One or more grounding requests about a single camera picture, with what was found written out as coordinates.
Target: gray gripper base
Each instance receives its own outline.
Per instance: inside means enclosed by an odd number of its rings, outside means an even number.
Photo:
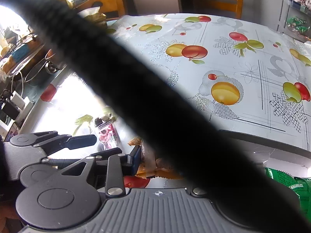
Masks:
[[[132,189],[125,197],[108,200],[89,222],[62,232],[256,233],[230,223],[208,199],[192,197],[185,189]],[[20,233],[42,230],[25,227]]]
[[[4,153],[9,167],[10,180],[18,180],[21,170],[31,164],[40,163],[46,153],[41,147],[15,146],[10,142],[5,142]]]

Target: metal screw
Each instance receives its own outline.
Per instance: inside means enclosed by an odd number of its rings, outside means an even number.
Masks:
[[[193,193],[196,195],[203,195],[206,194],[207,192],[199,187],[196,187],[193,189]]]
[[[123,190],[119,187],[111,187],[108,189],[107,193],[110,195],[120,195],[122,194]]]

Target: blurry black tube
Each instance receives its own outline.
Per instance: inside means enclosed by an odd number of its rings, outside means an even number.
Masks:
[[[139,136],[212,199],[263,232],[311,232],[266,176],[101,29],[56,0],[0,3],[16,11]]]

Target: white cable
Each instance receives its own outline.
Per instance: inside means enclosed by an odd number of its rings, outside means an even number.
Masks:
[[[23,92],[24,92],[24,81],[23,81],[23,74],[21,73],[21,71],[16,72],[15,74],[13,74],[12,76],[12,83],[11,83],[11,93],[13,93],[13,80],[14,80],[14,76],[17,74],[21,74],[21,97],[23,97]]]

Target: gray wall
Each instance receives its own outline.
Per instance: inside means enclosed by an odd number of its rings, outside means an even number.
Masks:
[[[243,0],[242,20],[276,30],[281,0]]]

